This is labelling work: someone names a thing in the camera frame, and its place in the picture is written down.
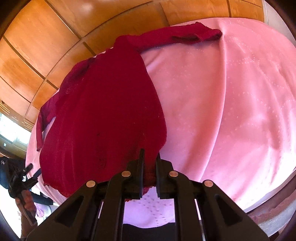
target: red sweater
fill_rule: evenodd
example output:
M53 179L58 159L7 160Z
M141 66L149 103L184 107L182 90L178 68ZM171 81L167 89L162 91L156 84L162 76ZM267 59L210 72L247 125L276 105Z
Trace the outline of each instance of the red sweater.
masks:
M155 159L166 141L166 125L140 53L221 35L220 30L195 23L120 36L106 53L75 65L37 119L44 184L69 197L88 180L107 181L125 170L144 148L144 185L154 185ZM55 116L43 143L42 131Z

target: bright window light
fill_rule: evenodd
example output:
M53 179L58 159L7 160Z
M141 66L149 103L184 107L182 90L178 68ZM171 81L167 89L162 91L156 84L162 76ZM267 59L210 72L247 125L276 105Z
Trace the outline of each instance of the bright window light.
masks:
M18 139L20 142L27 145L29 143L31 133L14 123L5 115L0 114L0 135L11 142Z

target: metal rivet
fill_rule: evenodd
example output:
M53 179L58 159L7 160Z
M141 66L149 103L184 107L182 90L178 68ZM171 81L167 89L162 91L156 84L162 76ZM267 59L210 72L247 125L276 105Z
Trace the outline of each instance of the metal rivet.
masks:
M208 188L210 188L214 185L214 183L211 180L205 180L204 184Z
M129 176L131 175L131 172L130 172L130 171L123 171L123 172L121 173L121 175L122 175L123 177L129 177Z
M88 181L88 182L86 183L86 186L87 186L88 188L92 188L92 187L94 187L95 185L96 185L96 182L93 181L93 180L90 180L90 181Z
M179 173L176 172L176 171L170 171L169 175L170 175L171 177L177 177L177 176L179 175Z

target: pink bedsheet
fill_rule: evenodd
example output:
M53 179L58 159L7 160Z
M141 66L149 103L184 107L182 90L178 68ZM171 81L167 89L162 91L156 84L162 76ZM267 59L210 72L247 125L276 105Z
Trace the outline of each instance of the pink bedsheet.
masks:
M280 186L296 166L296 49L256 20L199 22L220 29L221 39L142 54L167 125L160 154L192 180L213 180L246 209ZM33 172L40 166L36 127L26 162L34 164ZM44 187L42 177L37 187L59 204L65 200ZM171 220L173 200L159 200L155 188L126 203L125 223L149 228Z

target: wooden panel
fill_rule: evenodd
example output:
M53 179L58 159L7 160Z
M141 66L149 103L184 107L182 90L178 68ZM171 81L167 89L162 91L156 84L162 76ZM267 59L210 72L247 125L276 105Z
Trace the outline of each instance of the wooden panel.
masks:
M229 17L227 0L170 0L160 4L170 25L204 18Z
M152 3L133 8L110 19L87 35L85 42L95 53L99 54L112 47L118 36L126 34L140 35L165 26L167 26L166 20Z
M39 114L39 110L36 109L34 106L31 106L26 116L26 119L35 124L38 114Z
M65 76L72 67L78 62L93 57L91 52L81 43L73 47L55 66L55 69L49 73L47 79L55 86L60 87Z
M57 90L55 88L53 88L49 83L46 82L33 99L33 106L37 109L40 109L44 105L44 103L54 95L56 91Z
M22 116L26 114L26 111L30 105L29 101L27 101L20 94L18 94L1 77L0 99Z
M28 130L29 132L32 132L34 124L26 119L22 122L22 127Z
M31 101L43 79L5 42L0 40L0 76L21 96Z
M241 0L229 0L233 18L251 18L264 22L263 8Z
M28 3L12 21L5 37L43 76L78 41L43 0Z
M253 3L259 7L263 7L262 0L242 0L242 1L250 2L250 3Z
M108 19L151 0L48 0L82 37Z
M19 126L25 128L28 131L32 131L32 127L30 124L24 122L24 117L15 112L11 107L9 107L4 102L0 101L0 112L4 114L9 119L13 120Z

